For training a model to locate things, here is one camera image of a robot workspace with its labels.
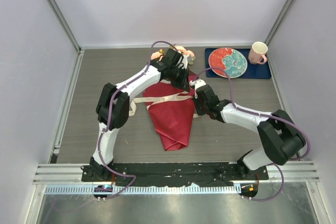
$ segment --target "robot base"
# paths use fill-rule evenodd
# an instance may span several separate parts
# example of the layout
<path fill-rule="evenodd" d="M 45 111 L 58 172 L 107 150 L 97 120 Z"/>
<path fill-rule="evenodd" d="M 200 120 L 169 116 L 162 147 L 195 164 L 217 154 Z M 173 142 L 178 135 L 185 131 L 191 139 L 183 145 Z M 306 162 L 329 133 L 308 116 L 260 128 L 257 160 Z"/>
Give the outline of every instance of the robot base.
<path fill-rule="evenodd" d="M 90 172 L 90 166 L 83 168 L 83 182 L 111 181 L 112 176 L 97 177 L 96 172 Z M 134 174 L 137 179 L 133 186 L 148 187 L 181 187 L 191 183 L 199 186 L 231 186 L 232 180 L 255 180 L 258 174 L 259 180 L 268 180 L 265 166 L 248 175 L 240 173 L 240 165 L 229 163 L 120 163 L 109 165 L 119 173 Z M 126 186 L 129 179 L 116 177 L 116 185 Z"/>

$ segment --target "red fabric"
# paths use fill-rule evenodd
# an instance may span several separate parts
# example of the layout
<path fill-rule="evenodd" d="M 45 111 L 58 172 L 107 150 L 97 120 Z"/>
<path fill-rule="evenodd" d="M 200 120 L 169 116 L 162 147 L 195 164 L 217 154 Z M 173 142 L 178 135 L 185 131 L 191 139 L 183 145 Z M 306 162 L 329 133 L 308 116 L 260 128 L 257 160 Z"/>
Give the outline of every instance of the red fabric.
<path fill-rule="evenodd" d="M 190 73 L 189 81 L 195 77 Z M 171 84 L 159 82 L 150 86 L 143 92 L 143 97 L 165 97 L 167 95 L 181 93 L 183 90 L 172 87 Z M 193 96 L 195 91 L 179 96 Z M 189 145 L 191 125 L 193 122 L 194 102 L 190 99 L 183 101 L 167 101 L 154 104 L 148 112 L 160 135 L 165 151 L 179 150 Z"/>

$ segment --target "blue placemat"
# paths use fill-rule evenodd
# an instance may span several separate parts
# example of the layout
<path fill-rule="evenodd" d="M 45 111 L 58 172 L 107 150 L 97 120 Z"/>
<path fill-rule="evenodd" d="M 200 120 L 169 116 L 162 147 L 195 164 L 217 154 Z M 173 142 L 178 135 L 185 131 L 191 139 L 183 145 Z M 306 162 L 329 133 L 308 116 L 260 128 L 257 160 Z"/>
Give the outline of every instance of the blue placemat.
<path fill-rule="evenodd" d="M 209 56 L 210 54 L 216 50 L 217 48 L 206 48 L 205 49 L 205 67 L 209 67 Z M 236 49 L 239 52 L 241 52 L 242 55 L 245 56 L 245 58 L 248 58 L 248 53 L 250 52 L 250 49 Z M 214 71 L 208 70 L 206 72 L 207 77 L 219 77 L 223 78 L 221 76 L 218 76 Z M 247 69 L 246 72 L 238 77 L 242 79 L 270 79 L 272 77 L 271 71 L 269 70 L 268 62 L 261 65 L 261 64 L 251 64 L 247 59 Z"/>

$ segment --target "white wall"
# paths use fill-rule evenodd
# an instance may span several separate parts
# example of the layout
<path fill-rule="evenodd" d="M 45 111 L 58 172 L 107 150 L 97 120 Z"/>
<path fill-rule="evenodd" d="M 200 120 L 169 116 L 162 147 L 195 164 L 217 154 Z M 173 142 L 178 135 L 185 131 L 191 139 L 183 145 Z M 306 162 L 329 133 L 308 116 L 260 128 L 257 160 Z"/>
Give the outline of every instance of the white wall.
<path fill-rule="evenodd" d="M 84 47 L 264 41 L 286 0 L 56 0 Z"/>
<path fill-rule="evenodd" d="M 270 43 L 285 104 L 310 136 L 311 154 L 336 209 L 336 1 L 296 0 Z"/>
<path fill-rule="evenodd" d="M 46 0 L 0 0 L 0 223 L 22 223 L 76 52 Z"/>

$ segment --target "plate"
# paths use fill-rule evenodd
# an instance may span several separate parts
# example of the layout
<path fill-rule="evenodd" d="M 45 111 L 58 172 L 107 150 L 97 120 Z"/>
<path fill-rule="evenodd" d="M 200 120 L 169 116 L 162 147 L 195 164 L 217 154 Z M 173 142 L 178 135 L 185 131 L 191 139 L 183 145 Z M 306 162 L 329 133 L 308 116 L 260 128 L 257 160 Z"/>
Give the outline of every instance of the plate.
<path fill-rule="evenodd" d="M 218 48 L 210 54 L 209 66 L 212 68 L 223 68 L 230 78 L 237 78 L 245 73 L 247 60 L 244 55 L 236 49 L 227 47 Z M 219 69 L 212 69 L 212 71 L 226 78 L 226 75 Z"/>

